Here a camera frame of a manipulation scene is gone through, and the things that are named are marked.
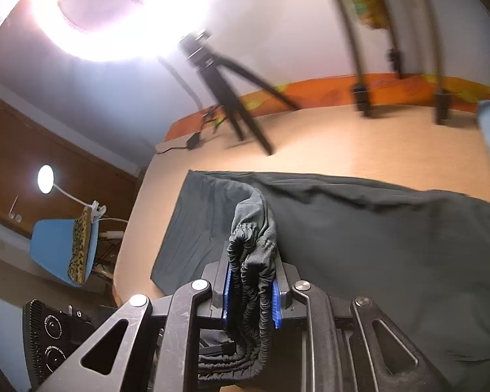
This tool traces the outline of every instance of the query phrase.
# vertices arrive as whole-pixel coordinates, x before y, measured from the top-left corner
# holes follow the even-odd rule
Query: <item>brown cabinet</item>
[[[50,165],[55,183],[84,202],[107,205],[110,217],[128,219],[134,203],[136,178],[85,152],[25,117],[0,99],[0,222],[29,237],[36,221],[76,218],[81,205],[53,189],[38,189],[38,170]],[[21,222],[9,218],[14,206]],[[125,225],[103,221],[100,229]]]

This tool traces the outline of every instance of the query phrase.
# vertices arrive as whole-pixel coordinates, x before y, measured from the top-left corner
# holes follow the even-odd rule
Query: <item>blue plastic chair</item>
[[[82,287],[67,275],[69,262],[73,255],[74,220],[40,220],[34,225],[29,254],[31,258],[46,271],[60,280],[74,286]],[[89,253],[85,269],[85,281],[89,278],[96,246],[98,244],[99,222],[92,224]]]

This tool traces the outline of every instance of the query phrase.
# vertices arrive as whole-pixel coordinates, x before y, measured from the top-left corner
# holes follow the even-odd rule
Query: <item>patterned cushion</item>
[[[91,208],[85,206],[82,215],[74,220],[73,226],[73,256],[69,261],[67,274],[78,284],[84,284],[87,252],[91,237]]]

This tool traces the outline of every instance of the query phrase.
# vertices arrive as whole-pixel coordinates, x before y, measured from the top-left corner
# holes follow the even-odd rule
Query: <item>white lamp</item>
[[[49,165],[44,165],[42,168],[40,168],[40,171],[38,171],[38,187],[40,188],[40,191],[42,193],[48,194],[53,189],[53,186],[57,190],[60,190],[67,197],[73,199],[75,202],[78,202],[84,206],[88,206],[94,209],[93,205],[89,205],[88,203],[85,203],[80,199],[77,199],[72,194],[69,194],[66,191],[62,190],[60,186],[58,186],[58,184],[55,184],[53,169]]]

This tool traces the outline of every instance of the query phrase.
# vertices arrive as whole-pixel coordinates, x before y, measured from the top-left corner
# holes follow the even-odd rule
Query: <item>tripod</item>
[[[243,121],[247,124],[247,127],[249,127],[252,134],[254,134],[256,139],[261,143],[267,154],[271,155],[273,153],[273,148],[265,137],[264,133],[261,131],[260,126],[249,114],[247,109],[245,109],[240,99],[236,95],[236,92],[221,75],[218,67],[224,66],[250,82],[260,86],[263,90],[281,100],[292,110],[299,110],[299,105],[276,91],[274,87],[269,85],[264,80],[258,78],[249,70],[238,65],[236,62],[213,53],[202,43],[202,39],[206,37],[206,34],[202,34],[199,37],[189,34],[181,40],[180,47],[185,52],[191,63],[198,68],[200,76],[209,87],[209,90],[212,92],[214,98],[218,101],[220,106],[223,107],[223,111],[225,112],[227,119],[230,121],[230,124],[232,125],[239,141],[244,140],[244,135],[237,121],[238,116],[241,117],[241,119],[243,119]]]

